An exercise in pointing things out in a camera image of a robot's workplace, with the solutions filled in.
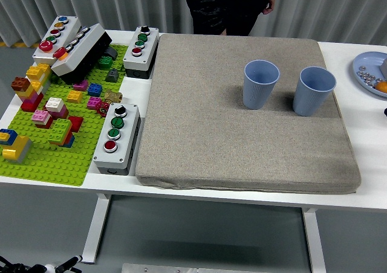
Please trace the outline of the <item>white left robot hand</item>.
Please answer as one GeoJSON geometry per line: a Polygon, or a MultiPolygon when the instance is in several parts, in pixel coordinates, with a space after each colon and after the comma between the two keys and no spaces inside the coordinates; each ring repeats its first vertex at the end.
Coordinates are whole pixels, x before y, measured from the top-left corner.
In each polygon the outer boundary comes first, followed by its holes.
{"type": "Polygon", "coordinates": [[[83,257],[81,255],[76,255],[69,260],[65,261],[64,263],[60,265],[39,265],[36,264],[32,266],[30,269],[27,270],[27,272],[34,272],[34,273],[45,273],[45,272],[55,272],[55,273],[64,273],[64,272],[75,272],[75,273],[81,273],[82,271],[75,266],[80,263],[83,260],[83,257]]]}

